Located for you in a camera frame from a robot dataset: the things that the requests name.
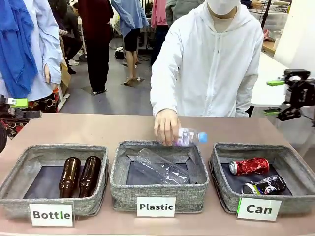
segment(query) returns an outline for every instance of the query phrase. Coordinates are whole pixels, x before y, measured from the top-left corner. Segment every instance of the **brown glass bottle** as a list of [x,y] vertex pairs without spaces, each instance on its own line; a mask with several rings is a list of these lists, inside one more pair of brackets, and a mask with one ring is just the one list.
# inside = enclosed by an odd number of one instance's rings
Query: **brown glass bottle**
[[63,174],[59,182],[59,198],[71,198],[78,186],[81,161],[76,157],[68,158],[63,167]]
[[89,197],[97,185],[98,175],[102,161],[96,156],[90,156],[84,165],[80,178],[80,198]]

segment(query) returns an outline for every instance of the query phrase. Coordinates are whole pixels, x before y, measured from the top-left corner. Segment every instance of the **white face mask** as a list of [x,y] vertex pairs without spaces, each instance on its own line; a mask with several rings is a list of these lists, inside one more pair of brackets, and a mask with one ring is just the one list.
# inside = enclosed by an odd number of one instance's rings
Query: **white face mask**
[[217,15],[226,15],[240,4],[240,0],[207,0],[207,4]]

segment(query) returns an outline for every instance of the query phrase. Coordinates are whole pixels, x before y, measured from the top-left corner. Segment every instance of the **black shorts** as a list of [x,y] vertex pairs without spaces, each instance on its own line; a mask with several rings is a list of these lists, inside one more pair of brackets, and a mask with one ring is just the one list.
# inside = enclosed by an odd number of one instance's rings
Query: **black shorts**
[[130,52],[137,51],[138,37],[140,28],[132,29],[124,38],[125,50]]

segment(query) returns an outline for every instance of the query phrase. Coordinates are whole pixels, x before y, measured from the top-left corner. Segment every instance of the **neck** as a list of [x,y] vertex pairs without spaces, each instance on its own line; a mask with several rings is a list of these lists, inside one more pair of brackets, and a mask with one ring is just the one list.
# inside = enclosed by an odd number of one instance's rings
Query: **neck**
[[209,10],[209,12],[210,12],[210,14],[211,14],[212,16],[215,16],[215,17],[217,17],[217,18],[219,18],[219,19],[223,19],[223,20],[225,20],[225,19],[230,19],[230,18],[234,18],[234,16],[235,16],[236,13],[237,13],[237,7],[234,7],[229,13],[227,13],[227,14],[225,14],[225,15],[218,15],[218,14],[214,13],[214,12],[211,10],[211,8],[209,7],[208,4],[207,4],[207,7],[208,7],[208,10]]

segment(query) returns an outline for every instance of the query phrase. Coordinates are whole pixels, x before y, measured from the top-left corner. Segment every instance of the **dark red sweater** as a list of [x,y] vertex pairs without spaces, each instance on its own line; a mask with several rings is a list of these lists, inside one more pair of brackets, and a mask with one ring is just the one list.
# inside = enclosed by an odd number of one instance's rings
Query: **dark red sweater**
[[89,41],[109,43],[111,30],[109,21],[114,12],[109,0],[78,0],[84,37]]

